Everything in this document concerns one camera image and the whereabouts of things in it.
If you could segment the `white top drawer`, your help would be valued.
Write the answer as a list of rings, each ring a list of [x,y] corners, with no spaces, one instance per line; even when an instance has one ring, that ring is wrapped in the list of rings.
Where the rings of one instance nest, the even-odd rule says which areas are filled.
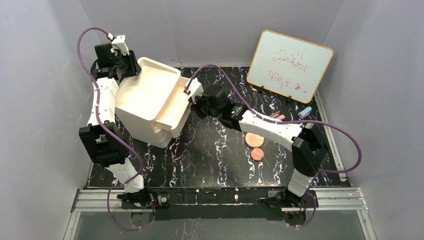
[[[155,126],[168,131],[173,138],[178,137],[191,112],[189,108],[189,96],[184,93],[185,84],[189,81],[186,77],[180,77],[172,90],[169,98],[155,119]]]

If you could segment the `white three-drawer organizer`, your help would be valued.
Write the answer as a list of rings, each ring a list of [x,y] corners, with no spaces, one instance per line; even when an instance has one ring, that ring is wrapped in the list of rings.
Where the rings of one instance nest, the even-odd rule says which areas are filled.
[[[181,76],[180,70],[147,57],[138,59],[141,72],[119,85],[115,113],[136,140],[166,148],[173,139],[169,131],[155,126],[156,117]]]

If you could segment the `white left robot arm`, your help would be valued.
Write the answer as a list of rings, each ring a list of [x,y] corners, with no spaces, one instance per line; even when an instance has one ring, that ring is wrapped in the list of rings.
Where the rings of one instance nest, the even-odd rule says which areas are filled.
[[[130,156],[138,154],[115,123],[115,104],[119,82],[134,77],[141,68],[135,54],[116,39],[94,47],[97,59],[89,70],[93,87],[93,104],[89,120],[79,129],[79,137],[91,161],[110,171],[128,195],[141,195],[144,178]]]

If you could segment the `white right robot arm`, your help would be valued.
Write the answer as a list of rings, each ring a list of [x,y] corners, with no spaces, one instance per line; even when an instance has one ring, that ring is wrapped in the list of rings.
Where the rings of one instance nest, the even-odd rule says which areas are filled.
[[[250,111],[246,105],[232,102],[219,85],[203,89],[188,84],[190,108],[200,118],[214,117],[225,127],[256,134],[278,143],[292,152],[294,172],[285,190],[286,198],[300,200],[330,153],[323,134],[315,123],[286,123]]]

